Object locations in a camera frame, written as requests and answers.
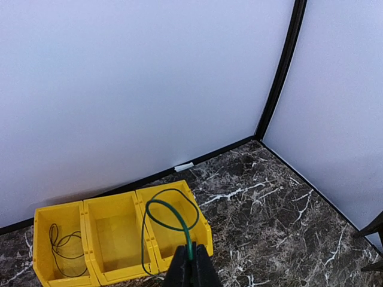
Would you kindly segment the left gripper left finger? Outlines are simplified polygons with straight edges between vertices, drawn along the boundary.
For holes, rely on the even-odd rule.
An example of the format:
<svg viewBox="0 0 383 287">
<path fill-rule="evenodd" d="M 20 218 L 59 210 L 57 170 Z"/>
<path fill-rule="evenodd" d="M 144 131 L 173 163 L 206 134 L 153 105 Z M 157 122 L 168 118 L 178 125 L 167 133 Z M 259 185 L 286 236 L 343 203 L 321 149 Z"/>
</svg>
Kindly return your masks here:
<svg viewBox="0 0 383 287">
<path fill-rule="evenodd" d="M 169 269 L 166 272 L 163 287 L 191 287 L 192 264 L 189 261 L 186 246 L 177 247 Z"/>
</svg>

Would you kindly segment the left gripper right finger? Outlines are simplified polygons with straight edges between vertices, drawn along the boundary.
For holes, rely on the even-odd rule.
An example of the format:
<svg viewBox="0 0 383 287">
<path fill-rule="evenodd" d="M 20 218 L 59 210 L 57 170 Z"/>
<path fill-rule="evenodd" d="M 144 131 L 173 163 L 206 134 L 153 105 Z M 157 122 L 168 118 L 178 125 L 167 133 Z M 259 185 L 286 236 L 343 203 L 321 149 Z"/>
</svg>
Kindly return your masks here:
<svg viewBox="0 0 383 287">
<path fill-rule="evenodd" d="M 191 285 L 197 287 L 219 287 L 221 281 L 203 244 L 193 242 L 191 261 Z"/>
</svg>

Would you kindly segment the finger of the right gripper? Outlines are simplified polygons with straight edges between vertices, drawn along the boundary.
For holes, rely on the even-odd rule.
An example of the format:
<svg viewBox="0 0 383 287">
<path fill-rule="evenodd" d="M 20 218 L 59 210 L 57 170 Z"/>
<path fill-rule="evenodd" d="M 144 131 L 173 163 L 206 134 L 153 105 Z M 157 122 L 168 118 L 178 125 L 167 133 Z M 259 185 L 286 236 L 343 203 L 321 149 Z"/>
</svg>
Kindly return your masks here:
<svg viewBox="0 0 383 287">
<path fill-rule="evenodd" d="M 353 238 L 360 238 L 368 236 L 374 233 L 379 234 L 379 238 L 382 238 L 383 232 L 383 212 L 381 212 L 369 225 L 353 234 Z"/>
<path fill-rule="evenodd" d="M 383 272 L 383 260 L 380 260 L 376 263 L 369 264 L 369 265 L 361 268 L 361 272 L 368 272 L 368 271 Z"/>
</svg>

